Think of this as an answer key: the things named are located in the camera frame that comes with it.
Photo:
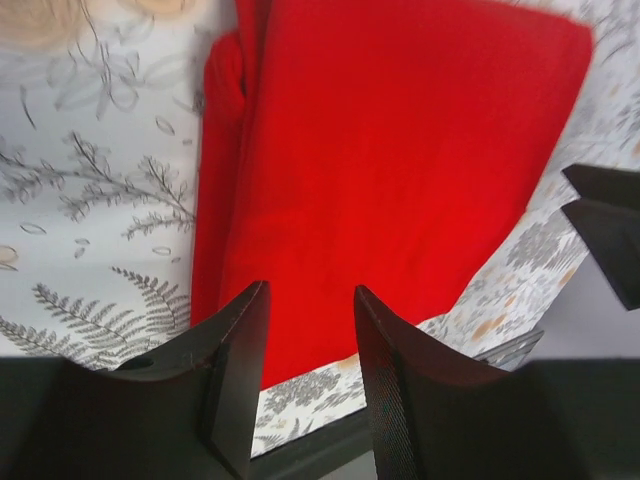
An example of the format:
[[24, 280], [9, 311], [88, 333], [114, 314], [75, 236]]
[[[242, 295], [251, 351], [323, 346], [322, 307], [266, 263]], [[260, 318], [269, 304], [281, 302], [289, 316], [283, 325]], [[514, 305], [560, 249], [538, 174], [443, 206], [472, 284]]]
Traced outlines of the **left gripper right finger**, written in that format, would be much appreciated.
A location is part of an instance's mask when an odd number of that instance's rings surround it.
[[381, 479], [635, 479], [639, 363], [504, 371], [407, 323], [368, 288], [354, 315]]

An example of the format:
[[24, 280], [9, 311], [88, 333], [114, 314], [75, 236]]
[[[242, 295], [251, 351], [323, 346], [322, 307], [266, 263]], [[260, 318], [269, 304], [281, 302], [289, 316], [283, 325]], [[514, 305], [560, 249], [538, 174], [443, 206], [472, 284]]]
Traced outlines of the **red t-shirt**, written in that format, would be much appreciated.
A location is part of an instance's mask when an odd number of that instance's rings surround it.
[[212, 46], [191, 320], [271, 287], [262, 384], [353, 355], [364, 285], [449, 312], [510, 235], [592, 30], [504, 1], [239, 1]]

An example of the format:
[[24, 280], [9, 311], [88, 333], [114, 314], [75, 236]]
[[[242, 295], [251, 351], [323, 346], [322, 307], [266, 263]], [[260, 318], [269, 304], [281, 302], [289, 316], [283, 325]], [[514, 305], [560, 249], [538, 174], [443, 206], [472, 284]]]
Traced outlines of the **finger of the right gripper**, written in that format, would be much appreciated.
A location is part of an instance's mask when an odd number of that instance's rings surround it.
[[562, 207], [612, 290], [629, 311], [639, 308], [639, 211], [579, 199]]
[[573, 164], [563, 175], [580, 197], [603, 203], [638, 203], [639, 172]]

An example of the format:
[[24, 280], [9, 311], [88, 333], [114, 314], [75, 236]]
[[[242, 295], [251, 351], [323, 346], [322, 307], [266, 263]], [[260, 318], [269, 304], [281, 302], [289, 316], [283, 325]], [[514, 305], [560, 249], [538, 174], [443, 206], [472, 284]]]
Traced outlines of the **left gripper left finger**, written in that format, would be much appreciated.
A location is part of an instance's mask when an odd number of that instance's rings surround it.
[[119, 368], [1, 362], [5, 479], [243, 479], [261, 388], [270, 288]]

